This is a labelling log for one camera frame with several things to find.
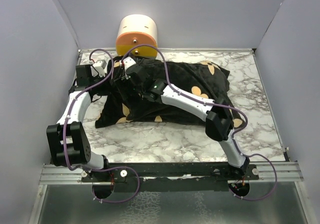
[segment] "orange and white cylinder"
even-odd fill
[[[116,53],[123,56],[131,48],[140,44],[158,46],[157,25],[146,15],[133,14],[122,19],[115,41]],[[157,51],[147,46],[137,47],[132,51],[135,56],[155,58]]]

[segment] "pillow with leaf pattern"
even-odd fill
[[[123,75],[120,67],[121,56],[114,58],[113,78]],[[146,72],[154,79],[166,79],[164,63],[160,60],[133,57],[136,63],[143,66]],[[167,61],[170,82],[178,88],[196,96],[217,100],[223,98],[233,107],[227,92],[229,91],[228,76],[230,72],[212,61],[200,63],[185,63]],[[130,122],[171,122],[184,125],[204,125],[197,116],[175,106],[150,102],[137,96],[123,100],[116,87],[111,88],[99,119],[95,122],[96,128],[114,124]],[[234,127],[240,127],[244,122],[236,111],[231,111]]]

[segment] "metal rail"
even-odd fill
[[[250,180],[250,183],[273,182],[275,174],[268,162],[251,162],[257,166],[259,180]],[[276,169],[278,182],[301,182],[303,175],[297,162],[275,161],[273,165]],[[110,185],[110,182],[82,182],[82,169],[74,171],[66,167],[44,165],[40,177],[40,185]]]

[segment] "marble surface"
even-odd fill
[[[164,51],[168,61],[198,63],[209,60],[230,71],[228,95],[236,108],[248,116],[248,126],[235,136],[246,154],[260,153],[272,161],[284,161],[282,147],[270,113],[269,105],[251,52],[179,52]],[[108,60],[96,52],[94,60]],[[89,63],[83,53],[81,63]],[[88,108],[83,126],[97,154],[110,162],[225,162],[219,143],[205,134],[204,127],[175,123],[121,123],[95,128],[106,97]],[[252,161],[264,161],[260,157]]]

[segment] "white wall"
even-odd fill
[[[256,50],[282,141],[320,221],[320,0],[285,0]]]
[[[0,223],[28,222],[78,48],[52,0],[0,0]]]
[[[154,19],[163,48],[257,48],[282,1],[56,0],[82,49],[114,47],[130,14]]]

